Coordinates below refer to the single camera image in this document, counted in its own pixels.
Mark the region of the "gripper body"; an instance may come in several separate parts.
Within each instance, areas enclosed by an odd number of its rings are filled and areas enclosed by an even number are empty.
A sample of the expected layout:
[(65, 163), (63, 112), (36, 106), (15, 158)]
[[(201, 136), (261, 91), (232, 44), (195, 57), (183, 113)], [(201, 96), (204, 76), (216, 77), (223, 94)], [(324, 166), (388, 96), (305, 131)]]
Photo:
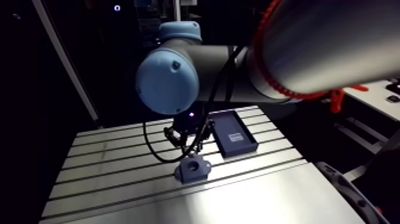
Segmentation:
[(174, 136), (196, 135), (202, 127), (201, 122), (205, 117), (203, 111), (188, 110), (173, 116), (173, 134)]

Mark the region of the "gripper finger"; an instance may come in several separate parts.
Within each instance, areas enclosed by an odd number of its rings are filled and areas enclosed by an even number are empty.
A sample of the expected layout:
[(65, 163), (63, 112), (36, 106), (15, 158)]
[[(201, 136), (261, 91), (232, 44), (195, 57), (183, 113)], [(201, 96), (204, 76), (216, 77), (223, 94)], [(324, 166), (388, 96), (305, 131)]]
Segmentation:
[(165, 127), (164, 136), (172, 143), (174, 147), (185, 147), (187, 142), (187, 134), (180, 133), (173, 129), (173, 127)]
[(197, 140), (196, 145), (193, 148), (193, 152), (195, 154), (199, 154), (203, 149), (203, 141), (210, 138), (212, 131), (214, 129), (215, 122), (214, 120), (207, 120), (205, 122), (205, 126), (202, 128), (202, 132), (199, 136), (196, 136)]

